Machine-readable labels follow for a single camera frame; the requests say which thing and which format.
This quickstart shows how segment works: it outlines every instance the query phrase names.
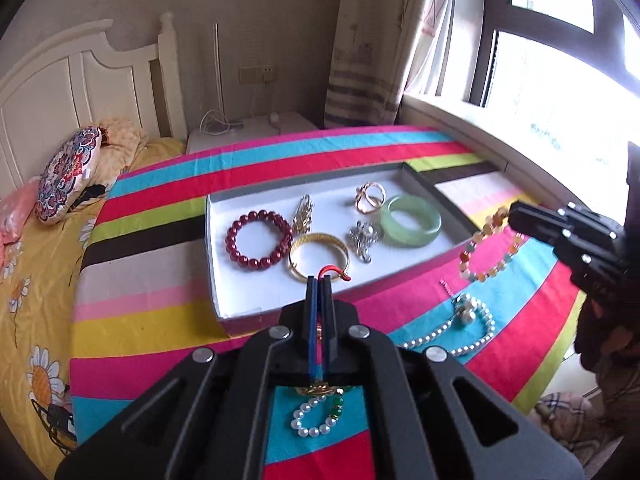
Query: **yellow floral bed sheet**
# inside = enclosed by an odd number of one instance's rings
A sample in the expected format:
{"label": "yellow floral bed sheet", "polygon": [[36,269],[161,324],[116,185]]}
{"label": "yellow floral bed sheet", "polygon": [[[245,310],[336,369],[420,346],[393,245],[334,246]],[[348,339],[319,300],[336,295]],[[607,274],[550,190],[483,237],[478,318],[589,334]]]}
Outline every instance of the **yellow floral bed sheet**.
{"label": "yellow floral bed sheet", "polygon": [[[183,153],[178,140],[154,140],[130,169]],[[6,247],[0,269],[0,413],[48,478],[65,449],[75,446],[68,392],[70,328],[82,255],[103,203],[52,226],[32,215],[20,240]]]}

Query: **metal bolt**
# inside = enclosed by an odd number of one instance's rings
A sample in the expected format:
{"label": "metal bolt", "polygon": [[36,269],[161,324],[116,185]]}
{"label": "metal bolt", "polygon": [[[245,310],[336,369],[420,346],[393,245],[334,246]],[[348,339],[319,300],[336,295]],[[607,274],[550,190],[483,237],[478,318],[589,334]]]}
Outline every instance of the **metal bolt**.
{"label": "metal bolt", "polygon": [[349,327],[349,335],[356,339],[366,339],[370,333],[370,330],[364,325],[351,325]]}
{"label": "metal bolt", "polygon": [[213,359],[213,350],[211,348],[196,348],[191,357],[197,363],[208,363]]}
{"label": "metal bolt", "polygon": [[284,325],[272,326],[269,329],[269,335],[274,339],[286,339],[290,333],[289,329]]}
{"label": "metal bolt", "polygon": [[430,346],[424,351],[424,355],[434,363],[441,363],[447,359],[447,351],[441,346]]}

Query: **white flower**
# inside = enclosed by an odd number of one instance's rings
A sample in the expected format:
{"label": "white flower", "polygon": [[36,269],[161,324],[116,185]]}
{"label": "white flower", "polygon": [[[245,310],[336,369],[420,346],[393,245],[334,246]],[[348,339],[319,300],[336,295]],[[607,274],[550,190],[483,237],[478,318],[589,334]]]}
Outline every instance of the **white flower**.
{"label": "white flower", "polygon": [[15,314],[15,311],[22,306],[22,298],[26,297],[29,292],[29,285],[31,283],[31,277],[23,278],[15,284],[14,290],[12,290],[9,297],[9,312]]}
{"label": "white flower", "polygon": [[95,216],[93,218],[89,218],[84,227],[82,228],[80,237],[78,238],[79,242],[84,242],[82,244],[82,250],[85,251],[89,246],[89,238],[91,238],[91,231],[94,230],[95,227]]}
{"label": "white flower", "polygon": [[63,405],[62,397],[65,393],[65,383],[58,378],[60,363],[53,361],[49,364],[49,350],[40,351],[38,345],[33,347],[33,356],[29,358],[31,372],[27,373],[27,382],[31,387],[29,398],[35,400],[43,408],[51,403]]}
{"label": "white flower", "polygon": [[22,254],[22,241],[18,240],[15,244],[9,244],[4,250],[4,267],[2,268],[2,278],[6,280],[14,273],[15,264],[18,256]]}

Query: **white bedside table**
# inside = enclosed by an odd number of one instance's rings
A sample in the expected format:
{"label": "white bedside table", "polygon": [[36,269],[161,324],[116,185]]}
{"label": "white bedside table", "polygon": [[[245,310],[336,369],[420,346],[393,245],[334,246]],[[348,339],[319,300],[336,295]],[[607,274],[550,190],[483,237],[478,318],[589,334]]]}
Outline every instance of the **white bedside table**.
{"label": "white bedside table", "polygon": [[268,116],[242,119],[244,127],[231,128],[228,132],[218,136],[207,135],[194,130],[189,134],[189,140],[187,140],[187,153],[203,152],[211,148],[228,146],[246,140],[273,137],[280,134],[310,132],[318,129],[297,112],[283,112],[279,113],[278,116],[280,118],[279,132],[269,124]]}

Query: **windowsill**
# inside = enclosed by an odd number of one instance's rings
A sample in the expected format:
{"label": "windowsill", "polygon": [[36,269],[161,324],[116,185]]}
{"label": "windowsill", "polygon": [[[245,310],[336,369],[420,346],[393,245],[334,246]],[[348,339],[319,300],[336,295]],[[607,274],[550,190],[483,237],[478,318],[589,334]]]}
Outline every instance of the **windowsill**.
{"label": "windowsill", "polygon": [[616,171],[602,168],[596,171],[596,164],[571,160],[543,139],[518,126],[513,117],[500,117],[469,103],[423,94],[405,94],[402,104],[488,146],[508,163],[518,166],[514,160],[517,154],[508,149],[512,148],[560,182],[589,208],[623,223],[628,193],[626,160],[621,161],[621,167]]}

